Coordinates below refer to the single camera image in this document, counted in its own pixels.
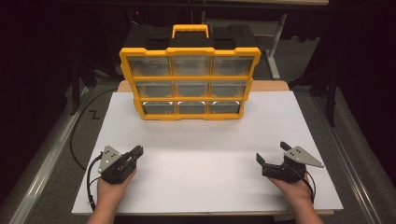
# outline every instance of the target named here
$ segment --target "human arm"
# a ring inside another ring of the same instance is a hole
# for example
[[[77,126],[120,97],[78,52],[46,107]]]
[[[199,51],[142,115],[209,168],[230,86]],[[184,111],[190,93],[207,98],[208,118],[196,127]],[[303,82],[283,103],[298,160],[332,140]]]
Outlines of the human arm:
[[[98,179],[97,198],[98,202],[93,214],[87,224],[111,224],[117,213],[120,202],[122,201],[128,184],[136,174],[134,170],[121,184],[110,185],[102,178]]]
[[[309,188],[302,180],[296,183],[287,183],[270,177],[268,179],[282,191],[297,224],[323,223],[314,209]]]

